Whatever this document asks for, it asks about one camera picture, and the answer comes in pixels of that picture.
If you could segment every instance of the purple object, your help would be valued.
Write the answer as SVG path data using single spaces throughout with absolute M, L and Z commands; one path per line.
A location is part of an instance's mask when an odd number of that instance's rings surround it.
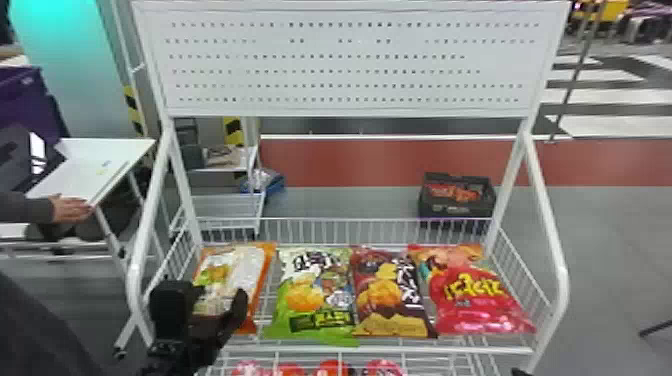
M 672 16 L 672 7 L 653 1 L 644 1 L 625 11 L 632 17 L 664 17 Z
M 61 139 L 57 119 L 40 68 L 0 68 L 0 129 L 20 124 L 54 145 Z

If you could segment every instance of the green snack bag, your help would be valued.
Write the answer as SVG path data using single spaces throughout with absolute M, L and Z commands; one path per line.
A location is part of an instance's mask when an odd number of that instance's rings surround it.
M 301 247 L 278 250 L 283 276 L 273 322 L 264 337 L 317 339 L 328 345 L 358 346 L 348 269 L 350 248 Z

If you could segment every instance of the yellow machine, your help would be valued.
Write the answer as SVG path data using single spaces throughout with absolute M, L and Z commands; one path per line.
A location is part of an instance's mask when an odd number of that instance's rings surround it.
M 572 6 L 572 12 L 569 16 L 569 22 L 567 23 L 567 31 L 572 34 L 576 32 L 586 17 L 586 12 L 591 10 L 591 4 L 594 3 L 594 0 L 576 0 Z M 590 22 L 594 22 L 597 18 L 598 10 L 600 9 L 600 3 L 597 2 L 592 6 L 592 12 L 590 12 Z M 628 0 L 607 0 L 607 5 L 604 8 L 604 13 L 602 13 L 602 19 L 600 20 L 600 26 L 598 30 L 608 29 L 613 22 L 618 20 L 618 16 L 621 15 L 625 9 L 628 7 Z

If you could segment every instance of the black box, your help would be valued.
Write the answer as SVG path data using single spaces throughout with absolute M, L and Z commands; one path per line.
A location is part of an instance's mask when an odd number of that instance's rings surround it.
M 455 186 L 456 189 L 478 192 L 473 201 L 459 202 L 454 197 L 432 195 L 431 185 Z M 483 176 L 453 176 L 426 172 L 418 199 L 418 216 L 421 218 L 489 218 L 495 207 L 495 190 L 490 179 Z

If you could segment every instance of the gray sleeve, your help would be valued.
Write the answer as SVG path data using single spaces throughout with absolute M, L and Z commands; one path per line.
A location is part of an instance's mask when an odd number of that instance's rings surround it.
M 0 222 L 51 223 L 54 206 L 48 198 L 29 199 L 19 192 L 0 193 Z

